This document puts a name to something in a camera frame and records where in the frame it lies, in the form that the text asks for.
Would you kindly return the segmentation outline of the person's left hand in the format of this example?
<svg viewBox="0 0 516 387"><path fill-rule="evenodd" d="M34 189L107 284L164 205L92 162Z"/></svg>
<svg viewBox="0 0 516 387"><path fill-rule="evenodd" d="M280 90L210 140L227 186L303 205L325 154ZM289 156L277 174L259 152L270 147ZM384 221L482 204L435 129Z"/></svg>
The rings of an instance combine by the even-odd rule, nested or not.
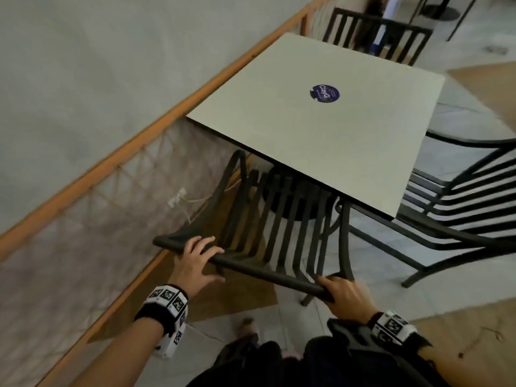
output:
<svg viewBox="0 0 516 387"><path fill-rule="evenodd" d="M174 267L168 283L179 287L189 300L206 286L211 283L203 282L203 269L208 261L217 254L223 254L224 250L216 246L216 254L200 254L199 241L201 236L196 236L187 240L184 248L188 253L188 262L184 265L177 265L177 256L174 258Z"/></svg>

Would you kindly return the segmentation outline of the person's right hand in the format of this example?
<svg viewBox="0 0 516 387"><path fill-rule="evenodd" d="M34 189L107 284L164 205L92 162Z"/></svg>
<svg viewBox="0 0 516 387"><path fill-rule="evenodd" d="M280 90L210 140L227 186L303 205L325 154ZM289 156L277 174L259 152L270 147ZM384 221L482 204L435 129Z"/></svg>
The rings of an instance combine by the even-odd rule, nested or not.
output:
<svg viewBox="0 0 516 387"><path fill-rule="evenodd" d="M338 319L367 325L371 317L380 312L373 304L366 288L355 281L344 279L344 304L325 304Z"/></svg>

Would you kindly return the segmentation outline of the black slatted metal chair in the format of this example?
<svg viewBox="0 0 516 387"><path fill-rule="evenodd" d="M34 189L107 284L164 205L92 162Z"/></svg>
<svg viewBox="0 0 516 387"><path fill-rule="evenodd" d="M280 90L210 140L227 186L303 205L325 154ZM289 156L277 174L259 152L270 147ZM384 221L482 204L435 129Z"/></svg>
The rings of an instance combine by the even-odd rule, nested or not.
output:
<svg viewBox="0 0 516 387"><path fill-rule="evenodd" d="M381 52L370 54L378 27L386 25ZM322 41L399 64L413 66L429 42L433 30L391 19L335 8Z"/></svg>
<svg viewBox="0 0 516 387"><path fill-rule="evenodd" d="M372 211L352 208L394 232L435 251L462 254L425 266L381 240L351 226L357 236L416 272L404 288L435 273L472 262L516 254L516 137L477 140L428 130L426 136L464 148L490 149L450 181L413 169L397 216L388 220Z"/></svg>
<svg viewBox="0 0 516 387"><path fill-rule="evenodd" d="M293 207L288 219L282 217L286 197L290 194L291 177L285 178L280 189L280 175L248 170L247 155L236 150L217 185L212 198L201 213L181 229L171 234L158 235L153 245L179 253L190 238L200 236L208 223L216 216L219 201L224 196L235 168L239 166L239 182L236 195L216 237L216 245L223 254L210 259L218 273L229 269L237 273L261 279L272 284L304 293L301 301L306 306L313 298L330 298L325 288L315 282L324 274L330 236L338 232L338 270L332 275L354 281L349 257L349 231L351 203L338 197L331 213L326 212L330 191L317 185L306 196L306 208L301 221L295 221L301 188L293 195ZM269 186L268 199L263 200L263 191ZM274 194L281 193L278 212L270 208ZM309 220L313 202L318 202L316 219Z"/></svg>

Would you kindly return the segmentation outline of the person's left forearm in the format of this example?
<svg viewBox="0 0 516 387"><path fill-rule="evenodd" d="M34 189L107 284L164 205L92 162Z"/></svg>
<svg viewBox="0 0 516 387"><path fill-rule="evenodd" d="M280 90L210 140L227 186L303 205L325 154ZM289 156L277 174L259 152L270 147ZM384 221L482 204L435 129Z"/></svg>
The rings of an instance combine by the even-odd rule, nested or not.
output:
<svg viewBox="0 0 516 387"><path fill-rule="evenodd" d="M134 387L163 335L154 319L134 321L66 387Z"/></svg>

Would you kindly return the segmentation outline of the left wrist marker tracker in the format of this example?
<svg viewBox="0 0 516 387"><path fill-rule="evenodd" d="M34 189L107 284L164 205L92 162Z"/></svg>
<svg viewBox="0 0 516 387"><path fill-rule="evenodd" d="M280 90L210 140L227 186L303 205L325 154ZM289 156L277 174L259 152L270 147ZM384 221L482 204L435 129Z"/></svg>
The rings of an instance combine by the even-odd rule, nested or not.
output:
<svg viewBox="0 0 516 387"><path fill-rule="evenodd" d="M169 359L174 356L184 336L188 307L187 293L171 284L157 286L143 302L134 321L153 319L164 329L163 337L154 349L157 357Z"/></svg>

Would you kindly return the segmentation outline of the wrist marker tracker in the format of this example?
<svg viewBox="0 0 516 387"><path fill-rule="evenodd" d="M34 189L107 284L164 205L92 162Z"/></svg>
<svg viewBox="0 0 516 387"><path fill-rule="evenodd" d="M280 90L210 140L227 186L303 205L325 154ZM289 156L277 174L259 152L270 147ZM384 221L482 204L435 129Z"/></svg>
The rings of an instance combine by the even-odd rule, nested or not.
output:
<svg viewBox="0 0 516 387"><path fill-rule="evenodd" d="M414 325L392 310L377 312L368 321L367 326L379 341L398 346L404 345L411 336L418 334Z"/></svg>
<svg viewBox="0 0 516 387"><path fill-rule="evenodd" d="M187 293L171 284L157 286L143 302L134 321L153 319L164 329L163 337L154 349L157 357L169 359L174 356L184 336L188 307Z"/></svg>

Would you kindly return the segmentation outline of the person's shoe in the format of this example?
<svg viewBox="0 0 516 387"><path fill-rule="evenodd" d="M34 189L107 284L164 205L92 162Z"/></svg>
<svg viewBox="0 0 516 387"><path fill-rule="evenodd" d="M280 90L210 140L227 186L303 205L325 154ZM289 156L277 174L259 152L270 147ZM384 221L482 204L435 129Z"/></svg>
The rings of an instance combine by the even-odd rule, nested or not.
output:
<svg viewBox="0 0 516 387"><path fill-rule="evenodd" d="M255 319L252 317L246 317L242 320L236 331L237 338L244 338L247 336L256 335L259 338L260 330L257 326Z"/></svg>

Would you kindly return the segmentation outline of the right wrist marker tracker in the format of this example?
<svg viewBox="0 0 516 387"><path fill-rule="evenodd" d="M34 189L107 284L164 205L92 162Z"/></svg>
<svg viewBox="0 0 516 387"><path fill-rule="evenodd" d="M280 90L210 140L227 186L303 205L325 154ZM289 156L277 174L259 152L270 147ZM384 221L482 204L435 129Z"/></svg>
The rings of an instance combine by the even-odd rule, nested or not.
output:
<svg viewBox="0 0 516 387"><path fill-rule="evenodd" d="M418 334L414 325L392 310L377 312L368 321L367 326L379 341L398 346L404 345L411 336Z"/></svg>

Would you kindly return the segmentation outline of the black round table base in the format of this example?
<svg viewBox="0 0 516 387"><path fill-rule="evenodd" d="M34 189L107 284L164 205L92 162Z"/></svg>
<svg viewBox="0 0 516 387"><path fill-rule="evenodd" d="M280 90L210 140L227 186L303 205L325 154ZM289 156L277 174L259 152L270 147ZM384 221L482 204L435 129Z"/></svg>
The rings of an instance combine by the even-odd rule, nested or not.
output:
<svg viewBox="0 0 516 387"><path fill-rule="evenodd" d="M468 14L473 9L473 6L477 2L477 0L470 0L466 9L463 12L459 12L456 8L449 6L451 0L442 0L438 4L429 4L428 0L420 0L418 7L413 13L411 21L416 16L424 16L428 19L438 20L443 22L453 22L455 21L455 27L452 29L447 42L451 41L451 39L455 36L455 33L461 27L464 20L468 17Z"/></svg>
<svg viewBox="0 0 516 387"><path fill-rule="evenodd" d="M308 181L307 178L300 176L297 173L287 171L286 169L278 167L278 166L273 166L267 173L270 176L280 175L280 178L281 178L280 179L280 189L283 187L285 178L287 178L287 177L292 178L292 182L291 182L291 186L290 186L291 191L290 191L290 194L287 195L287 197L286 197L285 207L282 212L282 217L284 219L288 219L290 216L290 213L291 213L291 210L293 207L293 195L297 192L297 190L299 188L303 189L300 192L301 196L300 196L300 200L299 200L295 218L294 218L295 221L301 221L303 218L303 215L304 215L304 210L306 208L306 196L308 195L308 192L311 191L311 189L313 189L313 188L319 189L319 187L316 184ZM269 189L269 186L267 185L263 191L263 200L265 202L268 199L269 191L270 191L270 189ZM276 192L274 194L273 202L272 202L272 205L270 208L275 214L278 212L278 209L279 209L280 198L281 198L281 193ZM337 199L338 199L338 197L336 195L329 196L329 198L326 201L326 212L331 213L332 208L333 208L335 202L337 201ZM318 202L316 200L315 202L313 202L312 208L310 210L309 220L316 219L317 213L318 213Z"/></svg>

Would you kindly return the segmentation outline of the person's dark trousers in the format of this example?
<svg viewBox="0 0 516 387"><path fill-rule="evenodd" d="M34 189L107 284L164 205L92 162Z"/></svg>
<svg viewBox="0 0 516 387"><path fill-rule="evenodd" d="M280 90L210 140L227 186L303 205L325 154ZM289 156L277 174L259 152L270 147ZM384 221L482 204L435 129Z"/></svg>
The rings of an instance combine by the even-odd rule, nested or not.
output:
<svg viewBox="0 0 516 387"><path fill-rule="evenodd" d="M451 387L412 347L383 343L355 321L327 326L331 335L309 340L300 359L274 341L239 338L186 387Z"/></svg>

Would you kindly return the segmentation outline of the orange wooden railing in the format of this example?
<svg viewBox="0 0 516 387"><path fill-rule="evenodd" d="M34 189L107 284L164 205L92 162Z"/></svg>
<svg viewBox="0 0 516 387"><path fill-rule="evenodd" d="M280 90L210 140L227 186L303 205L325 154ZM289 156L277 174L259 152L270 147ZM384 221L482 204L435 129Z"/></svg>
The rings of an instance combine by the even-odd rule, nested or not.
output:
<svg viewBox="0 0 516 387"><path fill-rule="evenodd" d="M229 149L192 135L184 115L289 31L313 32L312 0L223 71L108 155L13 228L0 234L0 387L54 387L170 252L159 229L186 223L165 201L182 148L187 163L222 174Z"/></svg>

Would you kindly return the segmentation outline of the square grey table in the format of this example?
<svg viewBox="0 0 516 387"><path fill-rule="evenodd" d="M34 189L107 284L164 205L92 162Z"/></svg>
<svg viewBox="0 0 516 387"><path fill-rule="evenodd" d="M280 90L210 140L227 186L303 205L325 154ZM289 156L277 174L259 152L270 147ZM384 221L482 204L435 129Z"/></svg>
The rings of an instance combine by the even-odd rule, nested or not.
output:
<svg viewBox="0 0 516 387"><path fill-rule="evenodd" d="M187 117L396 217L445 77L286 33ZM337 88L334 103L310 89Z"/></svg>

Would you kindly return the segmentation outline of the round purple sticker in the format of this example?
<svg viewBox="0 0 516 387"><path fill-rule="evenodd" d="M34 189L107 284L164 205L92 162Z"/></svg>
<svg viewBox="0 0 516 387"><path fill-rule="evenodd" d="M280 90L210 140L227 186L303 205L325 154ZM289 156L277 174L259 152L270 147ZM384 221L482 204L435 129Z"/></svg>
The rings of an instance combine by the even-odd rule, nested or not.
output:
<svg viewBox="0 0 516 387"><path fill-rule="evenodd" d="M319 103L334 103L340 98L340 92L331 85L319 84L310 89L310 97Z"/></svg>

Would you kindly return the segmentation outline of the blue white board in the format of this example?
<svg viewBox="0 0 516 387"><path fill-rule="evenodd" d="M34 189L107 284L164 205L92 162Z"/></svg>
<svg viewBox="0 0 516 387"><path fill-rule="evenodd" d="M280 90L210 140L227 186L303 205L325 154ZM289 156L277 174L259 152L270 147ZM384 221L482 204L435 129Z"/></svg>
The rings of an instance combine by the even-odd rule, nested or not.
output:
<svg viewBox="0 0 516 387"><path fill-rule="evenodd" d="M376 36L370 47L371 55L378 56L378 54L381 52L381 45L383 43L382 41L384 40L385 31L386 31L386 25L382 24L378 27Z"/></svg>

